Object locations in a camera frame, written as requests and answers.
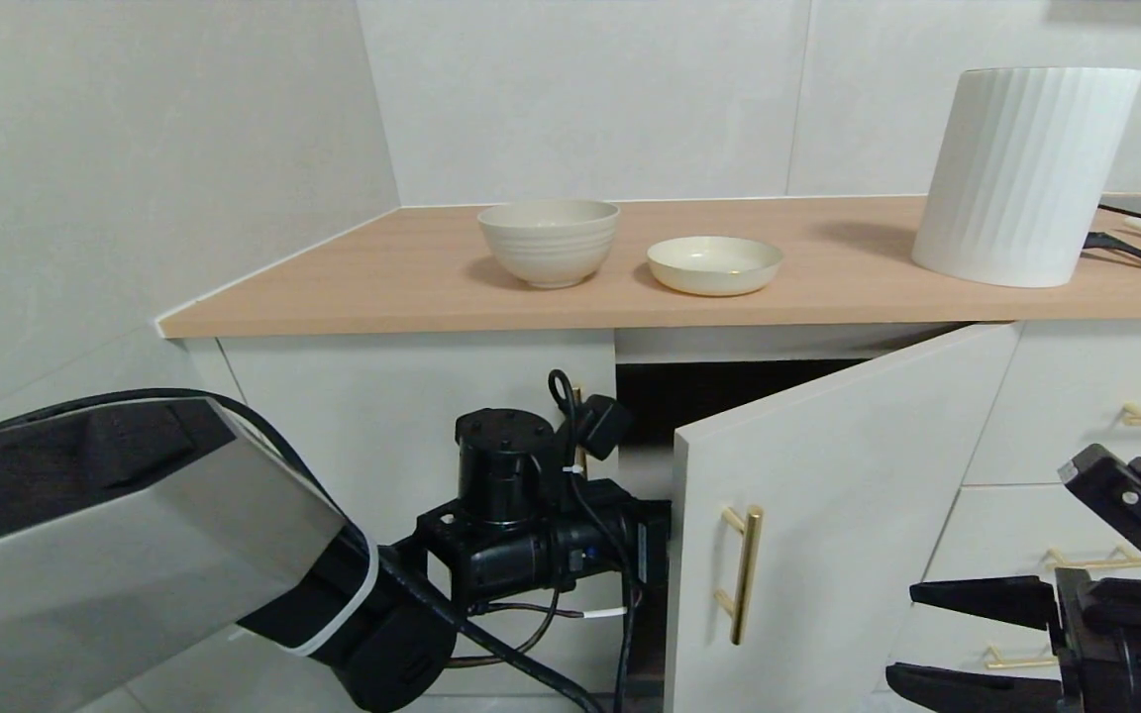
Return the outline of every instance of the white cabinet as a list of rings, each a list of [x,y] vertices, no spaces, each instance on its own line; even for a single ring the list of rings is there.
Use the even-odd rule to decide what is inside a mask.
[[[1028,322],[965,484],[1053,484],[1092,443],[1141,455],[1141,319]]]
[[[615,394],[610,331],[339,334],[225,339],[222,351],[250,406],[284,432],[337,502],[381,543],[411,534],[416,516],[456,496],[458,416],[513,407],[558,422],[544,381],[566,371],[589,394]],[[616,460],[589,465],[614,477]],[[440,588],[447,578],[431,568]],[[547,605],[549,592],[515,600]],[[570,609],[620,606],[620,578],[584,580]],[[485,626],[512,645],[539,624],[529,613],[491,614]],[[589,690],[614,686],[620,619],[557,619],[535,658]],[[480,649],[461,637],[456,655]],[[445,672],[431,695],[542,695],[510,666]]]
[[[792,388],[798,382],[748,398],[721,396],[703,411],[715,415],[665,427],[671,437],[680,426],[674,453],[669,438],[590,467],[592,477],[615,477],[640,497],[673,499],[669,713],[845,713],[880,684],[892,658],[982,670],[987,632],[911,609],[909,585],[922,582],[933,551],[928,578],[1026,572],[1051,546],[1070,559],[1112,550],[1115,533],[1065,497],[1054,470],[1093,441],[1122,456],[1141,454],[1141,428],[1119,423],[1125,402],[1141,406],[1141,322],[890,326],[860,335],[776,330],[364,334],[221,346],[250,405],[284,430],[348,513],[383,542],[455,495],[459,415],[510,406],[557,419],[544,391],[552,368],[588,392],[622,394],[616,368],[719,363],[747,373],[747,365],[726,362],[869,359],[815,372]],[[1054,489],[1029,488],[1051,493],[1029,497],[1020,488],[969,488],[942,536],[964,481]],[[735,646],[714,592],[737,589],[743,537],[723,511],[752,505],[762,508],[763,527]],[[1065,536],[1074,529],[1081,538]],[[986,530],[1002,534],[988,538]],[[617,599],[616,576],[585,580],[563,597],[569,608]],[[524,613],[485,619],[512,643],[535,624]],[[1005,641],[1005,656],[1031,655],[1026,647],[1037,645]],[[616,619],[559,619],[534,655],[589,690],[607,690],[617,645]],[[476,649],[462,641],[458,653]],[[448,672],[431,690],[547,694],[503,666]]]
[[[1062,484],[964,487],[925,578],[1033,574],[1054,583],[1054,566],[1063,562],[1090,568],[1095,578],[1141,578],[1141,553]],[[911,609],[891,658],[960,672],[1059,679],[1046,632],[924,605]]]
[[[670,713],[874,689],[1017,338],[966,327],[678,429]],[[764,512],[741,646],[712,595],[747,574],[726,507]]]

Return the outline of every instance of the drawer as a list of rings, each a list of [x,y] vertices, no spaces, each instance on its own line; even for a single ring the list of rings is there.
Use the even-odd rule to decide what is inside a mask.
[[[1126,557],[1119,546],[1136,557],[1133,564],[1141,564],[1135,548],[1060,484],[964,487],[928,566],[925,582],[1036,574],[1054,583],[1051,550],[1073,562],[1112,562],[1093,568],[1095,578],[1141,578],[1141,566],[1119,566]],[[1058,666],[1050,663],[1041,667],[990,667],[995,664],[990,646],[1005,659],[1050,656],[1046,632],[915,605],[897,637],[891,659],[960,672],[1059,678]]]
[[[1055,470],[1092,443],[1141,455],[1141,319],[1028,322],[964,484],[1059,483]]]

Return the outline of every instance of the black motor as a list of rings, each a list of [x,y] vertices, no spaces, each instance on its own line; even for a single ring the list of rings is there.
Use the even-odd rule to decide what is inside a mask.
[[[521,592],[574,590],[575,580],[621,572],[588,505],[630,556],[641,585],[666,582],[671,502],[638,500],[612,479],[588,479],[575,448],[605,460],[620,445],[631,415],[606,396],[574,407],[559,429],[519,410],[459,416],[459,497],[416,518],[400,548],[423,546],[452,573],[452,600],[463,611]],[[574,496],[574,486],[583,505]]]

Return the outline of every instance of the white vase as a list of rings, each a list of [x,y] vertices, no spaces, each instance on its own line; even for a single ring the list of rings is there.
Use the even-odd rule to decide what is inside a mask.
[[[964,72],[914,261],[1009,287],[1073,279],[1140,81],[1123,68]]]

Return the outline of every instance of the cream bowl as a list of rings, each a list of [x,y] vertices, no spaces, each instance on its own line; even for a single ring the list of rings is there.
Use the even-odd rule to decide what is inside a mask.
[[[772,282],[783,264],[783,252],[772,244],[725,235],[664,240],[646,257],[654,279],[704,297],[755,292]]]
[[[531,287],[570,287],[610,256],[620,206],[599,200],[524,200],[487,208],[478,225],[495,261]]]

